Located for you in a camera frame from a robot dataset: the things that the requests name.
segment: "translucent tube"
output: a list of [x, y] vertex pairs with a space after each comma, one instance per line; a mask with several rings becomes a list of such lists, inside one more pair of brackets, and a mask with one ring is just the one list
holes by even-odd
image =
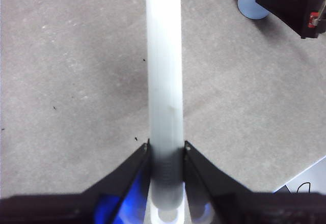
[[181, 0], [146, 0], [152, 201], [177, 209], [183, 198]]

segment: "red component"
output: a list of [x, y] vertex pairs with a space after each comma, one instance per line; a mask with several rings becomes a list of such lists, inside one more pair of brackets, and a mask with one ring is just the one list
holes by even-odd
[[311, 12], [310, 18], [309, 18], [309, 23], [308, 23], [308, 28], [315, 28], [316, 26], [312, 23], [313, 20], [317, 19], [319, 17], [318, 12]]

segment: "black wire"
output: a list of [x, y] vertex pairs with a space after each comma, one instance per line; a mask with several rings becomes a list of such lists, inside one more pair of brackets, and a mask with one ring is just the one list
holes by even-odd
[[297, 188], [296, 192], [298, 193], [298, 192], [299, 192], [299, 189], [300, 189], [303, 185], [305, 185], [305, 184], [309, 184], [309, 190], [308, 190], [308, 192], [310, 193], [310, 187], [311, 187], [311, 183], [310, 183], [310, 182], [304, 182], [303, 184], [301, 184], [301, 185]]

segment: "blue light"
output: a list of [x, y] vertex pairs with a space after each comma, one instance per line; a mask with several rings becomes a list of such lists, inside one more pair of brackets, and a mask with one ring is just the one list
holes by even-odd
[[140, 172], [122, 202], [113, 224], [142, 224], [144, 222], [147, 196], [142, 193], [142, 172]]
[[213, 210], [212, 205], [210, 203], [206, 203], [204, 213], [199, 218], [193, 219], [193, 223], [211, 223], [214, 219], [214, 216], [215, 212]]
[[119, 200], [120, 198], [114, 195], [101, 196], [94, 212], [95, 224], [106, 224]]

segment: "gray floor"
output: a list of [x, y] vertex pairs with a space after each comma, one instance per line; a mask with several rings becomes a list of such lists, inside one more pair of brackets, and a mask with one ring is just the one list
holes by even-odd
[[[1, 0], [1, 14], [2, 197], [81, 191], [148, 138], [145, 0]], [[182, 0], [182, 21], [186, 139], [257, 191], [326, 154], [326, 35], [235, 0]]]

